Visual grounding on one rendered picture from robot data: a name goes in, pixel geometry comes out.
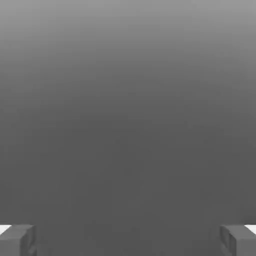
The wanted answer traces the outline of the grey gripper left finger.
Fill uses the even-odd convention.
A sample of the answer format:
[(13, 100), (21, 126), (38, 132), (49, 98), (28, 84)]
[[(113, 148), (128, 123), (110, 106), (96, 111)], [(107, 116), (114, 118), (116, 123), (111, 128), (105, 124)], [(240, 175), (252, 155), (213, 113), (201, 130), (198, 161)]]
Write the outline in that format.
[(0, 256), (37, 256), (36, 234), (32, 224), (0, 224)]

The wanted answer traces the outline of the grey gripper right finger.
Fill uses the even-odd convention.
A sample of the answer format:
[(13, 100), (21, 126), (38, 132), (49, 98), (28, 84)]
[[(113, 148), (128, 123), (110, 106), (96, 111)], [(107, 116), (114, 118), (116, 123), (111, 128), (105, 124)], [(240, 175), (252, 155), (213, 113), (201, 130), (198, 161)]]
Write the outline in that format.
[(219, 238), (223, 256), (256, 256), (256, 224), (221, 225)]

